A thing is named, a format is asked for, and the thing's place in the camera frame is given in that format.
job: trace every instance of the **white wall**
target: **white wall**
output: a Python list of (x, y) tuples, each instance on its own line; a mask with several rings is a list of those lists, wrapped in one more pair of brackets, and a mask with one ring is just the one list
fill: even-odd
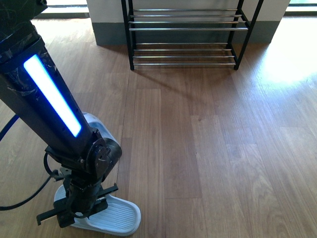
[[(257, 0), (245, 0), (243, 11), (251, 20)], [(264, 0), (258, 21), (280, 21), (290, 0)], [(123, 22), (120, 0), (87, 0), (92, 22)], [(238, 0), (134, 0), (134, 8), (236, 8)]]

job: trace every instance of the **blue led light strip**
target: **blue led light strip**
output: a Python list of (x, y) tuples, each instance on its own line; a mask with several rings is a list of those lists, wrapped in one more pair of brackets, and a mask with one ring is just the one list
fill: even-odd
[(23, 66), (70, 132), (77, 137), (81, 130), (81, 124), (44, 68), (39, 57), (33, 55)]

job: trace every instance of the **black power cord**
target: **black power cord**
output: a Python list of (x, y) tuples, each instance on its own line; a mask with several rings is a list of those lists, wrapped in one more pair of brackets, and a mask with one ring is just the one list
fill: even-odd
[(0, 206), (0, 211), (8, 211), (8, 210), (12, 210), (15, 208), (18, 208), (22, 205), (24, 205), (25, 203), (29, 202), (31, 199), (33, 199), (36, 195), (39, 194), (39, 192), (45, 187), (45, 185), (50, 181), (50, 179), (52, 178), (52, 176), (49, 176), (46, 181), (44, 182), (44, 184), (42, 184), (42, 186), (29, 198), (23, 200), (22, 202), (19, 202), (17, 204), (11, 205), (11, 206), (7, 206), (7, 207), (2, 207)]
[[(9, 129), (13, 126), (13, 124), (16, 122), (16, 120), (18, 120), (19, 116), (18, 115), (14, 115), (12, 117), (12, 119), (5, 125), (5, 127), (2, 129), (2, 131), (0, 131), (0, 141), (3, 139), (3, 137), (5, 136), (5, 134), (9, 131)], [(45, 160), (46, 160), (46, 164), (47, 164), (47, 154), (45, 154), (44, 156), (44, 164), (45, 164)], [(22, 202), (19, 202), (17, 204), (11, 205), (11, 206), (0, 206), (0, 211), (8, 211), (8, 210), (12, 210), (15, 208), (18, 208), (22, 205), (24, 205), (25, 203), (29, 202), (31, 199), (33, 199), (36, 195), (39, 194), (40, 191), (42, 191), (42, 189), (46, 186), (46, 184), (50, 181), (51, 178), (56, 177), (56, 175), (58, 175), (58, 171), (54, 170), (51, 171), (49, 170), (51, 173), (50, 176), (46, 179), (46, 181), (42, 184), (42, 186), (33, 194), (31, 195), (29, 198), (23, 200)]]

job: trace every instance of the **wooden floor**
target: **wooden floor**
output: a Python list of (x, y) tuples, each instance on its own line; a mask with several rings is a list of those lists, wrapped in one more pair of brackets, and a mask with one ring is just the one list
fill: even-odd
[[(121, 143), (104, 185), (140, 207), (132, 237), (317, 238), (317, 18), (284, 18), (238, 71), (130, 71), (126, 46), (96, 46), (89, 19), (34, 24), (81, 110)], [(0, 114), (3, 127), (13, 112), (1, 102)], [(43, 183), (45, 147), (21, 120), (0, 143), (1, 206)], [(37, 226), (60, 185), (0, 212), (0, 237), (113, 237), (56, 219)]]

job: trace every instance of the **rack leg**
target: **rack leg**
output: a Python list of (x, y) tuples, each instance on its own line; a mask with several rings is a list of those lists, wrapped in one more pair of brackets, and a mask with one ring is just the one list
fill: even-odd
[[(128, 0), (128, 2), (129, 2), (129, 16), (131, 16), (131, 15), (134, 15), (134, 12), (133, 12), (133, 1), (132, 0)], [(137, 45), (136, 45), (135, 31), (132, 31), (131, 35), (132, 35), (132, 48), (134, 50), (136, 50), (137, 49)]]
[(246, 48), (247, 48), (249, 39), (250, 39), (250, 37), (251, 37), (251, 34), (252, 34), (252, 31), (253, 31), (254, 25), (255, 25), (255, 23), (256, 23), (256, 21), (257, 21), (257, 18), (258, 18), (260, 9), (261, 9), (262, 4), (263, 4), (263, 1), (264, 1), (264, 0), (259, 0), (259, 3), (258, 3), (257, 8), (256, 8), (256, 11), (255, 11), (255, 13), (254, 13), (254, 15), (253, 15), (253, 18), (252, 18), (252, 21), (251, 21), (251, 24), (250, 24), (250, 28), (249, 28), (248, 33), (247, 33), (247, 36), (246, 36), (246, 39), (244, 40), (244, 43), (243, 43), (243, 46), (242, 46), (242, 49), (241, 49), (241, 52), (240, 52), (238, 61), (237, 61), (236, 65), (235, 65), (235, 67), (234, 67), (235, 70), (238, 70), (238, 69), (239, 69), (239, 66), (240, 66), (242, 57), (243, 57), (243, 55), (244, 55), (244, 52), (246, 51)]
[(121, 6), (122, 6), (122, 13), (123, 13), (123, 20), (124, 20), (125, 37), (126, 37), (126, 40), (127, 40), (130, 69), (134, 70), (134, 64), (133, 64), (134, 50), (132, 48), (131, 39), (130, 39), (130, 31), (129, 31), (129, 22), (128, 22), (128, 13), (127, 13), (126, 0), (121, 0)]
[[(236, 15), (239, 14), (239, 11), (240, 11), (240, 9), (241, 9), (242, 6), (243, 6), (243, 2), (244, 2), (244, 0), (239, 0), (238, 6), (237, 6), (237, 9), (238, 9), (238, 10), (236, 11)], [(239, 20), (238, 17), (235, 17), (235, 18), (234, 18), (234, 21), (238, 21), (238, 20)], [(231, 27), (232, 27), (232, 28), (236, 28), (236, 27), (237, 27), (237, 24), (232, 24)], [(228, 44), (231, 44), (231, 43), (232, 43), (233, 36), (234, 36), (234, 32), (235, 32), (235, 31), (230, 31), (229, 38), (228, 38)]]

